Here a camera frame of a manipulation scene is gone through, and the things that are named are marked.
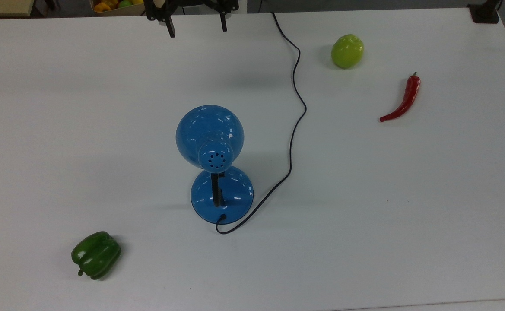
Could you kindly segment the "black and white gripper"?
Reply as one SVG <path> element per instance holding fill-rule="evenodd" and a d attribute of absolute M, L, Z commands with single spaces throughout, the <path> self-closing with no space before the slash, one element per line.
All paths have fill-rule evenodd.
<path fill-rule="evenodd" d="M 143 4 L 147 19 L 165 22 L 171 38 L 175 38 L 175 28 L 171 16 L 177 8 L 205 5 L 215 10 L 219 13 L 223 32 L 227 32 L 226 15 L 239 9 L 238 0 L 164 0 L 161 6 L 156 6 L 153 0 L 144 0 Z"/>

